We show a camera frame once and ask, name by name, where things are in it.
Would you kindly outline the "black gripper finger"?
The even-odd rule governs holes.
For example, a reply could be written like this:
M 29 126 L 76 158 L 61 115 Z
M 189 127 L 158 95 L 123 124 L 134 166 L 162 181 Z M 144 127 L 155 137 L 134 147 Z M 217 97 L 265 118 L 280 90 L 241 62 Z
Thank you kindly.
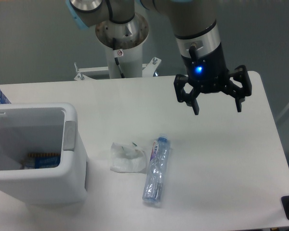
M 245 65 L 239 65 L 232 73 L 226 71 L 219 80 L 220 91 L 235 99 L 237 112 L 242 111 L 242 103 L 252 94 L 252 84 Z
M 197 97 L 200 94 L 200 91 L 197 88 L 192 88 L 189 93 L 186 93 L 184 87 L 188 83 L 188 77 L 177 74 L 174 79 L 174 89 L 179 103 L 185 102 L 187 106 L 193 108 L 194 114 L 199 114 L 199 105 L 197 102 Z

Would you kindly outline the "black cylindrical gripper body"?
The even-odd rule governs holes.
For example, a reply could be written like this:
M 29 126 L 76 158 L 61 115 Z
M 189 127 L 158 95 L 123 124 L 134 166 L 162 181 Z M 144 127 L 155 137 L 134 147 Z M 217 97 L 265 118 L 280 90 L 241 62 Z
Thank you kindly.
M 188 54 L 188 58 L 183 57 L 188 75 L 187 83 L 201 93 L 226 93 L 229 76 L 222 44 L 204 56 L 199 56 L 196 45 L 192 44 Z

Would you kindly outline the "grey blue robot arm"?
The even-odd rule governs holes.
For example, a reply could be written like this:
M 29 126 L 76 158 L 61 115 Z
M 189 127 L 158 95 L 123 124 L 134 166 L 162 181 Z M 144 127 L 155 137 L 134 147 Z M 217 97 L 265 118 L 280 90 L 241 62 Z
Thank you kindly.
M 211 0 L 141 0 L 145 9 L 166 16 L 183 59 L 186 74 L 177 74 L 177 100 L 199 113 L 197 97 L 223 92 L 235 99 L 237 111 L 252 94 L 244 65 L 230 72 L 225 63 Z M 105 47 L 110 78 L 141 77 L 142 44 L 148 37 L 146 19 L 135 11 L 133 0 L 68 0 L 67 8 L 81 29 L 95 27 Z

